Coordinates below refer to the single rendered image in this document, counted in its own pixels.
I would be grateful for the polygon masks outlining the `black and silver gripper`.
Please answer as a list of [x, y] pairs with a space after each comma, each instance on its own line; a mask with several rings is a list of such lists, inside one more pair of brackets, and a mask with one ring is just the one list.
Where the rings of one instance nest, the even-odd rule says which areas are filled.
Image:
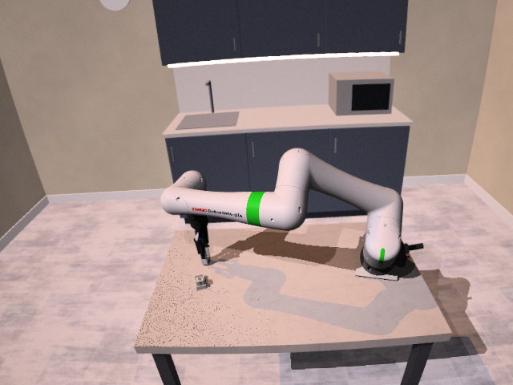
[[[208, 247], [210, 246], [210, 245], [208, 245], [208, 243], [209, 243], [209, 241], [208, 241], [208, 217], [205, 217], [205, 218], [202, 218], [199, 220], [191, 220], [191, 219], [189, 219], [189, 220], [190, 220], [191, 227], [195, 230], [196, 238], [194, 238], [193, 240], [196, 244], [197, 252], [198, 252], [198, 254], [200, 254], [201, 263], [202, 263], [202, 265], [207, 265], [208, 264], [207, 256], [210, 257], [209, 250], [208, 250]], [[199, 238], [199, 236], [202, 238]], [[205, 246], [204, 246], [204, 244], [205, 244]], [[207, 254], [206, 254], [205, 250], [206, 250]]]

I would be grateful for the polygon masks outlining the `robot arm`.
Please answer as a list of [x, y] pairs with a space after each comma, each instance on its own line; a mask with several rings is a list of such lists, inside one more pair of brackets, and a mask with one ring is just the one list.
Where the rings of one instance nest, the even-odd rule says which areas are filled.
[[188, 171], [163, 191], [160, 204], [165, 212], [192, 220], [218, 217], [290, 231], [304, 223], [312, 189], [367, 213], [360, 261], [370, 274], [387, 274], [395, 265], [405, 267], [410, 258], [406, 253], [424, 248], [423, 243], [402, 242], [403, 200], [398, 192], [351, 176], [302, 148], [281, 157], [274, 192], [211, 192], [206, 186], [200, 172]]

